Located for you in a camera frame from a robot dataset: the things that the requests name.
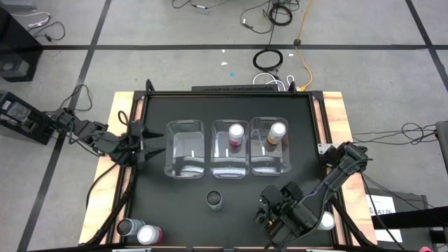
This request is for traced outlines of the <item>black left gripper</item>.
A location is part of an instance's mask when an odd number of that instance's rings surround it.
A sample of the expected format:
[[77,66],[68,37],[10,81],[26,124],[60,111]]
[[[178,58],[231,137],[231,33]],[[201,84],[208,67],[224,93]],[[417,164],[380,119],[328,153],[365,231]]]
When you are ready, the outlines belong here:
[[151,130],[145,122],[135,120],[127,127],[122,152],[122,165],[143,165],[166,148],[146,148],[144,139],[163,137],[164,134]]

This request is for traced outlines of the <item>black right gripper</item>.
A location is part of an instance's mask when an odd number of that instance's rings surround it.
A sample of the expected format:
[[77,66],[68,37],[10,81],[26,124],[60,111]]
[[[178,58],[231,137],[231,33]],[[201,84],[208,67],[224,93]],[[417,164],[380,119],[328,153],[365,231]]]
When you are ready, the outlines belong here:
[[260,194],[263,206],[255,213],[255,223],[262,226],[272,245],[285,245],[316,225],[316,214],[304,203],[305,196],[294,182],[282,189],[267,186]]

